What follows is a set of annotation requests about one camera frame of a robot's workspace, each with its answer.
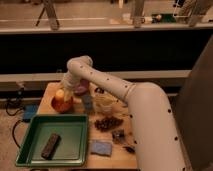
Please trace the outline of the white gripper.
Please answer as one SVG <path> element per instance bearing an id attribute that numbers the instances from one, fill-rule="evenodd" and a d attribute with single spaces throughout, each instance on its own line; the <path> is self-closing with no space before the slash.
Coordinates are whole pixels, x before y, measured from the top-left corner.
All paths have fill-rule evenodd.
<path id="1" fill-rule="evenodd" d="M 73 95 L 74 88 L 79 84 L 79 77 L 66 72 L 61 80 L 61 86 L 65 91 L 65 96 L 69 97 Z"/>

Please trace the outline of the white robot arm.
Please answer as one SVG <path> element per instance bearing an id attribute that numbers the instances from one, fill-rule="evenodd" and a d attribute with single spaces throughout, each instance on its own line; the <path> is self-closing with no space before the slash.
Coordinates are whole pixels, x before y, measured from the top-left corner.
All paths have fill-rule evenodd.
<path id="1" fill-rule="evenodd" d="M 92 67 L 89 56 L 71 58 L 62 78 L 66 91 L 86 79 L 128 105 L 141 171 L 186 171 L 170 102 L 155 83 L 132 83 Z"/>

